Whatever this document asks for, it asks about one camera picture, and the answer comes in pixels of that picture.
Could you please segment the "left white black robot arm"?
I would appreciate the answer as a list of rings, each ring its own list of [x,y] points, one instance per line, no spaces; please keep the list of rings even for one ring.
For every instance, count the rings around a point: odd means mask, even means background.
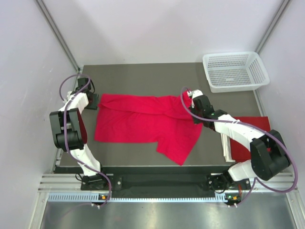
[[[83,176],[76,177],[83,185],[103,189],[108,184],[108,178],[102,174],[101,163],[88,147],[87,131],[81,116],[84,109],[97,110],[99,96],[89,76],[75,74],[64,82],[72,77],[78,77],[76,89],[68,92],[65,99],[60,94],[64,106],[49,115],[53,141],[58,149],[68,153],[82,168]]]

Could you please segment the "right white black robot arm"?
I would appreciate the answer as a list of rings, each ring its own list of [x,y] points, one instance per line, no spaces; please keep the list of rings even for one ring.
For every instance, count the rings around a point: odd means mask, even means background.
[[[188,92],[188,108],[195,124],[202,123],[238,142],[250,152],[250,159],[239,162],[224,172],[223,185],[235,188],[240,180],[260,178],[268,181],[291,165],[287,149],[279,132],[266,132],[254,125],[243,123],[223,110],[214,110],[206,95],[200,90]]]

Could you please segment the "bright pink-red t shirt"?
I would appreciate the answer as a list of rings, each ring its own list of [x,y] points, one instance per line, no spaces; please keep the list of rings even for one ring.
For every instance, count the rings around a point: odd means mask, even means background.
[[[181,166],[203,127],[185,110],[190,105],[186,93],[182,97],[103,94],[94,139],[104,143],[157,143],[158,153]]]

